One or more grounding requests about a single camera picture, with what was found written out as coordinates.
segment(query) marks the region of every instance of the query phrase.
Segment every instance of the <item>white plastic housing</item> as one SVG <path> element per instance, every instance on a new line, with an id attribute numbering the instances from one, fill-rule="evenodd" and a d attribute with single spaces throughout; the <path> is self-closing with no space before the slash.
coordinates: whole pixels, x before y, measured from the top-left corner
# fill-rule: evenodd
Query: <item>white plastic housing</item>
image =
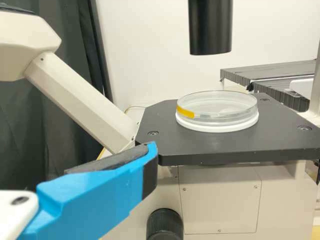
<path id="1" fill-rule="evenodd" d="M 23 78 L 40 53 L 55 52 L 61 39 L 41 17 L 0 11 L 0 81 Z"/>
<path id="2" fill-rule="evenodd" d="M 27 197 L 21 204 L 13 204 L 19 197 Z M 27 226 L 39 208 L 38 197 L 31 191 L 0 190 L 0 239 L 14 240 Z"/>
<path id="3" fill-rule="evenodd" d="M 24 75 L 110 152 L 134 145 L 138 125 L 53 52 L 36 57 Z"/>

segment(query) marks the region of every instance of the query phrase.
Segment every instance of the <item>petri dish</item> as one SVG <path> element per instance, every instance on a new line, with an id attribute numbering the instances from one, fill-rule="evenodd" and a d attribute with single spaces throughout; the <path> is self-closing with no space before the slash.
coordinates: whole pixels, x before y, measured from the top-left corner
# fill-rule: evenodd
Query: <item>petri dish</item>
<path id="1" fill-rule="evenodd" d="M 258 101 L 237 91 L 201 91 L 181 97 L 176 104 L 176 121 L 185 128 L 228 133 L 249 128 L 259 119 Z"/>

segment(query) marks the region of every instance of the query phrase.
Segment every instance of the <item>yellow tape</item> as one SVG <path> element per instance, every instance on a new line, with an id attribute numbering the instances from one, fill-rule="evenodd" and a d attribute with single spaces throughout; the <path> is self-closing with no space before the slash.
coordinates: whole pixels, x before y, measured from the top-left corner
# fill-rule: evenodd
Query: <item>yellow tape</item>
<path id="1" fill-rule="evenodd" d="M 184 115 L 184 116 L 187 117 L 187 118 L 193 119 L 193 118 L 195 117 L 195 113 L 194 113 L 194 112 L 185 110 L 185 109 L 183 109 L 182 107 L 180 107 L 180 106 L 178 106 L 178 105 L 176 106 L 176 111 L 177 111 L 178 113 Z"/>

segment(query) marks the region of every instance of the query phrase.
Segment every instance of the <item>microscope stage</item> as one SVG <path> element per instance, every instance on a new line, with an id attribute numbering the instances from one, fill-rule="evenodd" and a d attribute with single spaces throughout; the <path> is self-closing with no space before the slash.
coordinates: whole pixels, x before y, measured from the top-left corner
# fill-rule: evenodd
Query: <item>microscope stage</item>
<path id="1" fill-rule="evenodd" d="M 258 122 L 244 130 L 207 133 L 176 121 L 177 100 L 145 109 L 136 144 L 155 141 L 159 164 L 223 165 L 320 158 L 320 129 L 265 93 L 258 100 Z"/>

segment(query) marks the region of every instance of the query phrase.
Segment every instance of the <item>screw hole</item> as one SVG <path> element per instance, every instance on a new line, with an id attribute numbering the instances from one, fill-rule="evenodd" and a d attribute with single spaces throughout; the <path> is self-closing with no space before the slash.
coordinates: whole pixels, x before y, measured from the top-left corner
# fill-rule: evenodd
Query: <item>screw hole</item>
<path id="1" fill-rule="evenodd" d="M 311 131 L 312 127 L 310 126 L 305 126 L 305 125 L 300 125 L 297 127 L 298 129 L 302 130 L 302 131 Z"/>
<path id="2" fill-rule="evenodd" d="M 150 131 L 150 132 L 148 132 L 149 136 L 157 136 L 158 134 L 159 134 L 158 131 Z"/>
<path id="3" fill-rule="evenodd" d="M 20 204 L 25 203 L 28 200 L 29 200 L 29 198 L 27 196 L 20 196 L 20 197 L 17 197 L 15 200 L 13 200 L 11 202 L 11 205 L 20 205 Z"/>

